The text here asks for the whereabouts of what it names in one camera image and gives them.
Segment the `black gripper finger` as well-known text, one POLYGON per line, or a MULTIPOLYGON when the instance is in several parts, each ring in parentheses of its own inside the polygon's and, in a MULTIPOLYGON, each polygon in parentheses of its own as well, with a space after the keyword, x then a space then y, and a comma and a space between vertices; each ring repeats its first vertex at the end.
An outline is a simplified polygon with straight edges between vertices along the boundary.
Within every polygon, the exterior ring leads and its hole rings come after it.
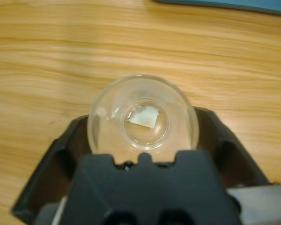
POLYGON ((59 202, 68 193, 79 160, 92 152, 87 122, 87 115, 72 120, 52 142, 11 209, 15 218, 35 220, 44 206, 59 202))
POLYGON ((227 188, 270 185, 270 181, 215 112, 195 107, 199 123, 197 149, 206 150, 227 188))

